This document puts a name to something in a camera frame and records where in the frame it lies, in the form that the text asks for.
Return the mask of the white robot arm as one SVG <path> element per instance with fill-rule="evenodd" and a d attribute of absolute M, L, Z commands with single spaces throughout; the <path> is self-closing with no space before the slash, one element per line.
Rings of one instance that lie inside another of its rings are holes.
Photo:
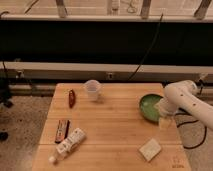
<path fill-rule="evenodd" d="M 172 116 L 182 108 L 213 130 L 213 106 L 198 99 L 197 91 L 196 84 L 191 80 L 170 83 L 164 87 L 164 97 L 155 108 L 162 117 Z"/>

